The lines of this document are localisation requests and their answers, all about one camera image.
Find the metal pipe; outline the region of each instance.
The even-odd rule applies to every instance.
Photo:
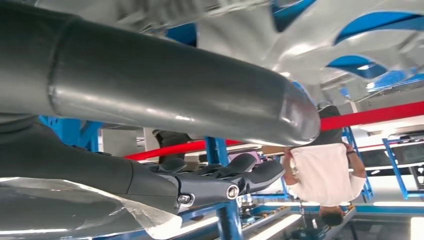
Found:
[[[3,1],[0,36],[0,113],[269,145],[304,145],[319,133],[307,97],[256,65]]]

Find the dark hair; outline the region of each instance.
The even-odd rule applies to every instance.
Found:
[[[337,226],[343,223],[342,213],[326,212],[321,215],[322,221],[328,226]]]

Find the fluorescent light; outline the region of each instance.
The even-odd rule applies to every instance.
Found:
[[[287,207],[296,207],[300,206],[301,203],[298,201],[285,201],[285,202],[278,202],[278,201],[270,201],[265,202],[265,206],[287,206]]]
[[[281,75],[283,75],[284,77],[286,77],[286,78],[288,78],[288,77],[290,77],[290,72],[282,72],[282,73],[280,73]]]
[[[424,201],[376,201],[372,205],[379,207],[424,207]]]
[[[410,240],[422,240],[424,238],[423,228],[424,217],[411,217],[411,238]]]
[[[370,82],[366,85],[366,89],[373,89],[376,86],[374,82]]]
[[[351,203],[347,201],[342,201],[339,205],[340,206],[349,206]],[[265,206],[285,206],[285,207],[298,207],[300,205],[306,206],[306,207],[314,207],[319,206],[320,204],[318,202],[313,201],[307,201],[307,202],[298,202],[298,201],[284,201],[284,202],[278,202],[278,201],[269,201],[265,202]]]
[[[296,222],[301,217],[302,217],[302,215],[300,215],[300,214],[290,215],[290,216],[284,218],[283,220],[277,222],[276,224],[270,226],[269,228],[265,229],[264,231],[262,231],[258,235],[250,238],[249,240],[267,240],[267,239],[271,238],[272,236],[274,236],[275,234],[277,234],[278,232],[280,232],[281,230],[288,227],[290,224]]]
[[[0,182],[7,182],[7,181],[12,181],[12,180],[16,180],[19,179],[19,177],[15,176],[15,177],[2,177],[0,178]]]
[[[367,70],[367,69],[369,69],[369,68],[370,68],[370,66],[368,66],[368,65],[363,65],[363,66],[358,67],[358,70]]]
[[[319,206],[320,204],[318,202],[313,202],[313,201],[307,201],[307,202],[302,202],[302,206]]]
[[[65,228],[56,229],[27,229],[27,230],[10,230],[0,231],[0,235],[12,235],[12,234],[44,234],[44,233],[59,233],[68,231]]]
[[[208,218],[208,219],[203,220],[203,221],[199,221],[199,222],[193,223],[193,224],[191,224],[191,225],[188,225],[188,226],[182,227],[182,228],[179,230],[178,235],[183,235],[183,234],[189,233],[189,232],[191,232],[191,231],[194,231],[194,230],[196,230],[196,229],[203,228],[203,227],[205,227],[205,226],[207,226],[207,225],[211,225],[211,224],[216,223],[216,222],[218,222],[218,217],[217,217],[217,216],[214,216],[214,217]]]

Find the man's arm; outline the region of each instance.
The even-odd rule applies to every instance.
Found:
[[[283,177],[285,180],[285,184],[287,184],[288,186],[295,185],[299,182],[293,175],[292,167],[290,166],[290,162],[292,161],[292,158],[293,158],[293,155],[292,153],[290,153],[289,149],[284,152],[284,160],[282,162],[282,166],[284,167],[285,172]]]
[[[354,151],[354,148],[349,145],[349,144],[345,144],[346,145],[346,152],[348,152],[347,154],[347,158],[349,158],[350,160],[350,165],[353,168],[353,175],[359,178],[366,178],[367,177],[367,172],[365,171],[365,166],[364,163],[362,162],[362,160],[359,158],[358,154],[356,152],[352,152]]]

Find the blue steel beam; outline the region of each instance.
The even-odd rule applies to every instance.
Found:
[[[80,146],[91,152],[99,151],[98,130],[102,122],[87,121],[81,128],[79,119],[39,116],[39,120],[50,127],[64,144]]]
[[[206,137],[206,155],[210,164],[229,164],[227,145],[222,138]],[[242,240],[242,224],[240,222],[237,201],[230,201],[226,207],[216,211],[219,218],[218,229],[221,240]]]
[[[303,206],[305,211],[319,212],[319,206]],[[355,206],[358,214],[388,214],[388,215],[424,215],[424,207],[419,206],[372,206],[358,205]],[[300,211],[298,206],[292,206],[290,211],[297,213]]]
[[[354,137],[354,134],[352,132],[351,127],[344,127],[343,128],[343,132],[344,132],[345,136],[347,137],[347,141],[349,142],[349,144],[352,145],[353,148],[355,149],[355,152],[357,153],[357,155],[360,158],[360,160],[362,162],[364,162],[364,160],[362,159],[361,152],[359,151],[358,145],[357,145],[357,143],[355,141],[355,137]],[[368,176],[366,176],[366,181],[365,181],[365,184],[363,186],[363,192],[362,192],[362,194],[364,196],[366,196],[366,199],[368,201],[370,201],[371,198],[374,197],[373,189],[371,188],[371,184],[370,184],[370,181],[368,179]]]
[[[397,183],[399,184],[400,192],[402,193],[402,196],[404,199],[408,199],[408,190],[407,190],[407,187],[405,186],[404,180],[402,179],[402,175],[401,175],[401,172],[399,171],[398,165],[396,164],[395,154],[390,148],[390,144],[387,138],[383,138],[383,143],[387,151],[388,159],[390,160],[390,163],[393,166],[393,172],[394,172],[394,175],[396,176]]]

